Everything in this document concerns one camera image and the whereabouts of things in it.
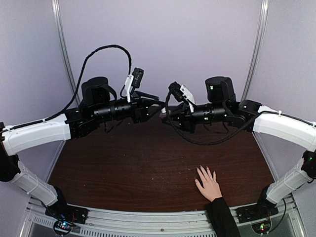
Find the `green circuit board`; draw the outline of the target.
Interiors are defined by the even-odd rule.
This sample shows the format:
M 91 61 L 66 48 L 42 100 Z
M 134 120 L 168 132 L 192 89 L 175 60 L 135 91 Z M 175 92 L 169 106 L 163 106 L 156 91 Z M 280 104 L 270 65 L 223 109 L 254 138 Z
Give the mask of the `green circuit board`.
M 259 235 L 264 235 L 264 234 L 268 234 L 271 227 L 272 227 L 272 223 L 269 220 L 266 221 L 260 221 L 260 222 L 256 222 L 256 223 L 252 223 L 251 224 L 252 230 Z
M 57 235 L 67 235 L 69 234 L 76 225 L 67 221 L 57 220 L 53 224 L 53 230 Z

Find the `right aluminium corner post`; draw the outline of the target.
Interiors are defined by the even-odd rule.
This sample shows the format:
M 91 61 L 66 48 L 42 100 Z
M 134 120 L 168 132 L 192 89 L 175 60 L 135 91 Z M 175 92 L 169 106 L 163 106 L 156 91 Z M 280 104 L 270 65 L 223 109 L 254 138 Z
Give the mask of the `right aluminium corner post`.
M 246 83 L 242 93 L 242 100 L 247 99 L 250 93 L 251 84 L 254 80 L 256 67 L 259 60 L 260 50 L 262 47 L 262 43 L 264 40 L 264 35 L 266 31 L 267 21 L 268 21 L 268 14 L 269 14 L 269 0 L 262 0 L 261 1 L 261 8 L 257 26 L 257 33 L 253 48 L 253 53 L 250 61 L 250 66 L 247 73 Z

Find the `black sleeved forearm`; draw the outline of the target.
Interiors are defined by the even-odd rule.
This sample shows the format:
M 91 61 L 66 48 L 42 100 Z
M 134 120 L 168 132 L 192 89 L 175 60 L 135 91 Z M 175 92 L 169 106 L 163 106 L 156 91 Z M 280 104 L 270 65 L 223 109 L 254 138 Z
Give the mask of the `black sleeved forearm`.
M 241 237 L 237 224 L 223 197 L 205 206 L 208 219 L 218 237 Z

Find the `aluminium front rail frame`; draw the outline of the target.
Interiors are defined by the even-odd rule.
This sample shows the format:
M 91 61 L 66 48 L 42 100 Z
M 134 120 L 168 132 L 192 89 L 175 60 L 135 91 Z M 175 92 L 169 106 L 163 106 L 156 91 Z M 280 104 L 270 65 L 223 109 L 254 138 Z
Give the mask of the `aluminium front rail frame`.
M 239 232 L 243 237 L 305 237 L 306 231 L 295 200 L 287 196 L 277 205 L 278 214 L 251 222 L 239 223 L 236 207 L 231 208 Z M 256 234 L 252 223 L 269 220 L 268 234 Z M 55 219 L 45 214 L 45 208 L 31 198 L 20 237 L 55 237 Z M 70 237 L 214 237 L 216 235 L 204 211 L 183 212 L 123 212 L 88 208 L 85 224 L 76 223 Z

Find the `left green circuit board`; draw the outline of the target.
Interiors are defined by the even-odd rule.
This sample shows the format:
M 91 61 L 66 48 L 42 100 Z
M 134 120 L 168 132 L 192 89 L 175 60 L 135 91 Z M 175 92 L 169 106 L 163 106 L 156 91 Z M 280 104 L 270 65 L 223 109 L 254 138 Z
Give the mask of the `left green circuit board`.
M 53 230 L 57 235 L 67 235 L 69 234 L 76 225 L 67 221 L 57 220 L 53 224 Z

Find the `person's bare hand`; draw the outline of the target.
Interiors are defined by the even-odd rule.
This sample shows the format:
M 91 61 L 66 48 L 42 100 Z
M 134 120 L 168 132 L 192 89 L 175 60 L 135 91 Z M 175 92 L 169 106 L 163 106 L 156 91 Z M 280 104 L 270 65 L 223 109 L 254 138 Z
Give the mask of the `person's bare hand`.
M 211 173 L 209 167 L 197 167 L 199 178 L 195 178 L 195 184 L 199 192 L 210 202 L 217 198 L 222 198 L 219 183 L 216 180 L 216 172 Z

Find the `aluminium corner post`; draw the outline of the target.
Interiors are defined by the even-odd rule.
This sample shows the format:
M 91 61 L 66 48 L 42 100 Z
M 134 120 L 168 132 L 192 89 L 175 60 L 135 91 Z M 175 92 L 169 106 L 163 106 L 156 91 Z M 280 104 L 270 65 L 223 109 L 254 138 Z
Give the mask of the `aluminium corner post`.
M 70 63 L 70 59 L 69 59 L 69 55 L 68 55 L 68 51 L 67 51 L 66 40 L 65 40 L 62 18 L 61 18 L 61 12 L 60 12 L 60 4 L 59 4 L 58 0 L 52 0 L 51 3 L 52 3 L 52 10 L 53 10 L 53 15 L 54 15 L 57 33 L 58 33 L 58 37 L 59 37 L 62 59 L 63 59 L 64 67 L 66 70 L 67 79 L 68 79 L 68 82 L 70 84 L 72 94 L 75 95 L 76 83 L 75 83 L 75 79 L 73 76 L 71 63 Z
M 264 40 L 264 35 L 266 31 L 267 21 L 268 21 L 268 14 L 269 14 L 269 0 L 262 0 L 261 1 L 261 8 L 257 26 L 257 33 L 253 48 L 253 53 L 250 61 L 250 66 L 247 73 L 246 83 L 242 93 L 242 100 L 247 99 L 250 93 L 251 84 L 254 80 L 256 67 L 259 60 L 260 50 L 262 47 L 262 43 Z

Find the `purple nail polish bottle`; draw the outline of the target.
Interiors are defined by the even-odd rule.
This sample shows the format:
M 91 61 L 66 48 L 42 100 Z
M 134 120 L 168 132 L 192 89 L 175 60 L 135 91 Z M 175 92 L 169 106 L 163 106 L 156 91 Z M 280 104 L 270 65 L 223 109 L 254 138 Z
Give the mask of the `purple nail polish bottle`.
M 160 112 L 159 117 L 163 123 L 168 122 L 167 113 Z

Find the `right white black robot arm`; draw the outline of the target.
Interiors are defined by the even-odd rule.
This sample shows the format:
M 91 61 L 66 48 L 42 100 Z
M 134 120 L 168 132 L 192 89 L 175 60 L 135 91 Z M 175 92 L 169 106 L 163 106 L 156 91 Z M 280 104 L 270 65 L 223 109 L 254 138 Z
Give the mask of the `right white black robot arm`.
M 268 134 L 294 144 L 305 151 L 298 163 L 278 181 L 265 187 L 253 214 L 265 217 L 282 198 L 316 178 L 316 124 L 296 118 L 282 111 L 275 111 L 261 103 L 237 101 L 232 80 L 228 77 L 212 77 L 205 81 L 208 103 L 196 105 L 193 95 L 184 86 L 173 82 L 169 87 L 167 100 L 171 96 L 180 103 L 171 111 L 166 110 L 165 120 L 186 141 L 211 146 L 223 143 L 240 131 Z M 194 133 L 198 124 L 223 122 L 237 128 L 231 135 L 214 142 L 198 142 L 186 137 L 183 132 Z

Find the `right green circuit board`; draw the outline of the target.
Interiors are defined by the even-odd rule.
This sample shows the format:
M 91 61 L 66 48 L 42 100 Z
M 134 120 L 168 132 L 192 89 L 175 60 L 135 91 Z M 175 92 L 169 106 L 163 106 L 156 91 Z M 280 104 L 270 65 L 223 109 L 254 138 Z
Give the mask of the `right green circuit board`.
M 252 230 L 259 235 L 264 235 L 264 234 L 268 234 L 271 227 L 272 227 L 272 223 L 269 220 L 266 221 L 260 221 L 260 222 L 256 222 L 256 223 L 252 223 L 251 224 Z

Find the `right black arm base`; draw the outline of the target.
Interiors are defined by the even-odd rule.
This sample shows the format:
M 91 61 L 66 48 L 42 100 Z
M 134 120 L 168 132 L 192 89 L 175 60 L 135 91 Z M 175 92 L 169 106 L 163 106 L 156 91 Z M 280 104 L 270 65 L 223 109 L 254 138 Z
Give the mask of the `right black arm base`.
M 261 191 L 259 199 L 254 205 L 236 209 L 239 223 L 251 222 L 278 214 L 277 205 L 267 200 L 267 190 L 268 186 Z

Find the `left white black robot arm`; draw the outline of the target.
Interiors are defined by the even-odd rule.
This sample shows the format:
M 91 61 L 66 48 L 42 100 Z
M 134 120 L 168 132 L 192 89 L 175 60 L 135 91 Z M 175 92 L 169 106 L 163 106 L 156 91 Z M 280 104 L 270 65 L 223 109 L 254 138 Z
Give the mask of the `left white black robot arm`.
M 55 118 L 33 121 L 16 126 L 0 125 L 0 180 L 17 185 L 39 199 L 60 219 L 71 215 L 62 192 L 32 173 L 19 160 L 18 153 L 28 148 L 55 141 L 82 138 L 108 121 L 131 118 L 134 123 L 148 121 L 153 105 L 164 103 L 158 97 L 136 91 L 140 80 L 129 75 L 124 87 L 125 98 L 118 99 L 106 77 L 94 77 L 81 86 L 83 100 L 79 107 L 66 109 Z

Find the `left aluminium corner post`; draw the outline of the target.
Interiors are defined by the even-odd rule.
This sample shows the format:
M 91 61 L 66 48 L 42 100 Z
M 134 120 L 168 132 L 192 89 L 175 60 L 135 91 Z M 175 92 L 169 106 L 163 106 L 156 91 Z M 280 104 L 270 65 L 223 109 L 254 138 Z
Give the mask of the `left aluminium corner post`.
M 52 0 L 51 3 L 52 3 L 52 10 L 53 10 L 53 15 L 54 15 L 57 33 L 58 33 L 58 37 L 59 37 L 62 59 L 63 59 L 64 67 L 66 70 L 67 79 L 68 79 L 68 82 L 70 84 L 72 94 L 75 95 L 76 83 L 75 83 L 75 79 L 73 76 L 71 63 L 70 63 L 70 59 L 69 59 L 69 55 L 68 55 L 68 51 L 67 51 L 66 40 L 65 40 L 62 18 L 61 18 L 61 12 L 60 12 L 60 4 L 59 4 L 58 0 Z

